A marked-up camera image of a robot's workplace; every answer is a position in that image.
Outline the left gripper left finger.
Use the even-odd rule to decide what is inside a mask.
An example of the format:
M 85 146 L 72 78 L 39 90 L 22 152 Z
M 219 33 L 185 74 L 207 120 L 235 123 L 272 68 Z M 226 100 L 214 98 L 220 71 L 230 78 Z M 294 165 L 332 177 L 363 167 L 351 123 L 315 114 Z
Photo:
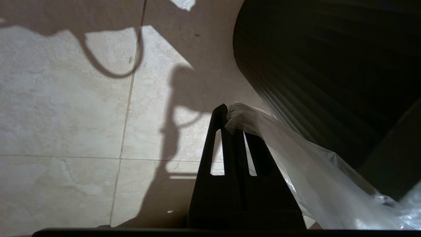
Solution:
M 235 214 L 243 210 L 234 137 L 225 128 L 227 112 L 228 108 L 225 104 L 212 111 L 188 209 L 188 226 L 192 228 L 231 229 Z M 221 132 L 224 175 L 211 174 L 217 131 Z

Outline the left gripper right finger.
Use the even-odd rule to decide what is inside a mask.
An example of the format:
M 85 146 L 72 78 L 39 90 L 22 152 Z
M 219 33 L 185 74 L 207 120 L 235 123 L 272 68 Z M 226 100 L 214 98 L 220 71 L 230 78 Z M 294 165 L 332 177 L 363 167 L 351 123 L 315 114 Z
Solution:
M 236 169 L 246 229 L 305 229 L 294 196 L 265 141 L 236 130 Z

